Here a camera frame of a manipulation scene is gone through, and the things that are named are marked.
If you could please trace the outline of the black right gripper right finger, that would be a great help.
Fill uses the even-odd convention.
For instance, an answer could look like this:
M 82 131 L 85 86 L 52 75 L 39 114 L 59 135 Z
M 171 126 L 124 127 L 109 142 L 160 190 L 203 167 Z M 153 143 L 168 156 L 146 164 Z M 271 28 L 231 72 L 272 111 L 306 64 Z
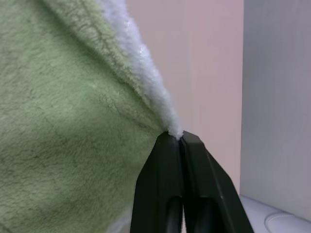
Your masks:
M 187 233 L 254 233 L 235 186 L 196 135 L 180 140 Z

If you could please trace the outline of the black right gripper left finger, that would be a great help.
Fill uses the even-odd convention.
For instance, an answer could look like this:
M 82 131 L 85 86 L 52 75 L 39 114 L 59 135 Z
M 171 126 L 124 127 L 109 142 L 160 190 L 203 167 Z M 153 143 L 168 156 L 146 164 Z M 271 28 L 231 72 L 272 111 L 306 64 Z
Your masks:
M 178 141 L 164 132 L 137 178 L 130 233 L 181 233 L 180 167 Z

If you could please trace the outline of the green and white fleece towel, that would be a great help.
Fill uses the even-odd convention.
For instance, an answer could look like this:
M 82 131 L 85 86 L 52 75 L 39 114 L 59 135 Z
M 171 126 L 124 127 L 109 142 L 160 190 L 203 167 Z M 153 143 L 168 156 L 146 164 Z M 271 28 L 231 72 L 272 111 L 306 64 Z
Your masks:
M 129 233 L 182 129 L 124 0 L 0 0 L 0 233 Z

